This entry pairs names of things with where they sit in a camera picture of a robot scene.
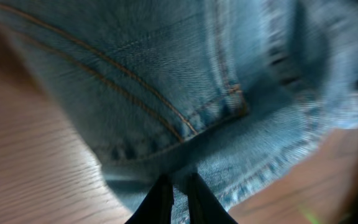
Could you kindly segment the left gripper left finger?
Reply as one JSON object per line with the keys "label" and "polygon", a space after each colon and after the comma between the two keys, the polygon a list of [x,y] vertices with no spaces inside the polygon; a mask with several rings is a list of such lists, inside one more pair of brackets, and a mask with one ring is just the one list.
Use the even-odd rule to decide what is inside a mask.
{"label": "left gripper left finger", "polygon": [[161,175],[125,224],[171,224],[173,185]]}

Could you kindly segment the light blue denim jeans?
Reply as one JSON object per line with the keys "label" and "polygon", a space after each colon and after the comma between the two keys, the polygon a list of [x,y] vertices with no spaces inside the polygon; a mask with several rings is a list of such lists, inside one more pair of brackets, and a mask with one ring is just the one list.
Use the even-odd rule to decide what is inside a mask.
{"label": "light blue denim jeans", "polygon": [[226,212],[358,128],[358,1],[0,0],[0,32],[137,211],[161,175]]}

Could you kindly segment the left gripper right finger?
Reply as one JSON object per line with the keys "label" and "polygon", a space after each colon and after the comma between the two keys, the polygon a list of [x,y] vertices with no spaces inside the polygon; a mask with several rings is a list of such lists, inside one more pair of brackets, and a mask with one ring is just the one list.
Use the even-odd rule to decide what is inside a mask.
{"label": "left gripper right finger", "polygon": [[191,224],[237,224],[199,174],[189,176],[187,195]]}

